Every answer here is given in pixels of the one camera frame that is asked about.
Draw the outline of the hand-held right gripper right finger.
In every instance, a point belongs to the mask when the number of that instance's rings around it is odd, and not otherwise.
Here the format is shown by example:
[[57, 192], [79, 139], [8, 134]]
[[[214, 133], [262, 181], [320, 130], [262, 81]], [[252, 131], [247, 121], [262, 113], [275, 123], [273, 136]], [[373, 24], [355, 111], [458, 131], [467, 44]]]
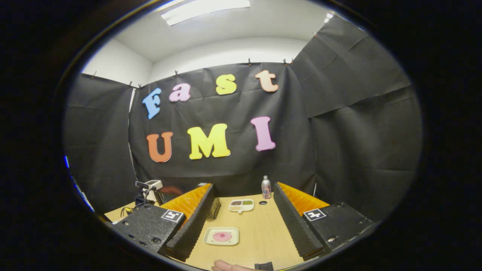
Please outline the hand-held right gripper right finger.
[[280, 182], [273, 191], [274, 201], [303, 260], [331, 253], [374, 225], [344, 202], [328, 204]]

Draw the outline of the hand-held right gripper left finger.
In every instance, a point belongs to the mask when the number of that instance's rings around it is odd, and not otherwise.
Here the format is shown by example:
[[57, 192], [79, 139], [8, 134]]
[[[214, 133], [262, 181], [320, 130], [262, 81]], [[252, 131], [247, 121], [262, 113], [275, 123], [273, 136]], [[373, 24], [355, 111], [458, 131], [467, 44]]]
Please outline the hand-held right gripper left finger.
[[113, 229], [133, 244], [185, 261], [198, 241], [216, 197], [215, 185], [207, 183], [160, 207], [138, 206], [115, 223]]

